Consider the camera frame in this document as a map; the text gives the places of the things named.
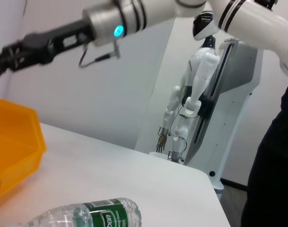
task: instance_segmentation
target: white backdrop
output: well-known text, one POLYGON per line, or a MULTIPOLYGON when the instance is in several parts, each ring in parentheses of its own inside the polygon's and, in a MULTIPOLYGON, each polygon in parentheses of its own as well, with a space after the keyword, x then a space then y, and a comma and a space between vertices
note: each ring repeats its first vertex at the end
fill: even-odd
MULTIPOLYGON (((288 19, 288 0, 279 0, 274 12, 288 19)), ((168 105, 170 94, 175 85, 180 84, 189 57, 202 45, 194 41, 191 33, 192 18, 176 19, 159 76, 153 90, 144 124, 135 149, 144 153, 155 151, 159 126, 162 126, 164 111, 168 105)), ((215 35, 216 48, 230 36, 224 32, 215 35)), ((288 86, 288 78, 279 68, 278 57, 265 51, 261 75, 261 84, 254 90, 244 117, 241 120, 228 157, 223 178, 247 185, 257 148, 266 133, 271 121, 280 108, 280 98, 288 86)), ((165 150, 172 149, 172 138, 165 150)))
MULTIPOLYGON (((0 0, 0 50, 19 38, 24 6, 25 0, 0 0)), ((5 97, 10 76, 8 71, 0 77, 0 98, 5 97)))
MULTIPOLYGON (((28 1, 22 36, 81 19, 88 0, 28 1)), ((8 99, 38 111, 40 121, 134 149, 169 39, 173 21, 119 41, 122 59, 80 70, 82 48, 45 67, 12 77, 8 99)), ((112 44, 89 49, 87 60, 112 44)))

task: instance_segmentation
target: humanoid robot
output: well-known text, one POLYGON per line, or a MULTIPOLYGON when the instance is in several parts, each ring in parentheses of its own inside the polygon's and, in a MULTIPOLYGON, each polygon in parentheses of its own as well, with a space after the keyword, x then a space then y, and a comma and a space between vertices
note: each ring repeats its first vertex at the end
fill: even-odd
POLYGON ((218 32, 218 27, 213 21, 211 11, 203 11, 193 23, 193 37, 196 41, 205 39, 203 45, 191 57, 187 69, 181 78, 179 86, 175 86, 170 102, 164 114, 162 132, 157 144, 157 152, 164 150, 167 135, 171 135, 171 126, 179 118, 178 126, 173 134, 173 150, 171 160, 178 162, 183 159, 182 153, 187 148, 186 139, 194 118, 198 116, 201 108, 199 98, 208 87, 210 80, 218 67, 219 57, 215 51, 216 39, 212 36, 218 32))

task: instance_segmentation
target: plastic water bottle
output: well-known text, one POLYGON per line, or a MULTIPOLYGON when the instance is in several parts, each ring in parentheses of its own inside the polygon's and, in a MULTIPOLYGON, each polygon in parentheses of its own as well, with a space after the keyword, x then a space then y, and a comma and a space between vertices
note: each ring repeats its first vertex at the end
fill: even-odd
POLYGON ((141 213, 126 198, 72 204, 39 215, 26 225, 10 227, 141 227, 141 213))

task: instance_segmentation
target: metal robot hand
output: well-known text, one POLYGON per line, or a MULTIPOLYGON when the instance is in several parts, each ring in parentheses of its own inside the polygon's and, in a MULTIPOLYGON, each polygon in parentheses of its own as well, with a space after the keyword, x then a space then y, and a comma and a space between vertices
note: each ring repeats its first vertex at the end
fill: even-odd
POLYGON ((157 144, 157 152, 158 153, 162 153, 162 149, 163 149, 163 151, 165 150, 166 141, 167 141, 167 135, 164 135, 161 133, 159 140, 158 140, 158 144, 157 144))

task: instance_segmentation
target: orange bin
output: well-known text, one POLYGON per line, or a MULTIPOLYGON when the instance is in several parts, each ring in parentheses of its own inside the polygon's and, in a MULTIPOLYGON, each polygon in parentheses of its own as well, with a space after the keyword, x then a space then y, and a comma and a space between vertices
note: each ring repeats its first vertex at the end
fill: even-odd
POLYGON ((0 196, 37 170, 45 151, 36 111, 0 99, 0 196))

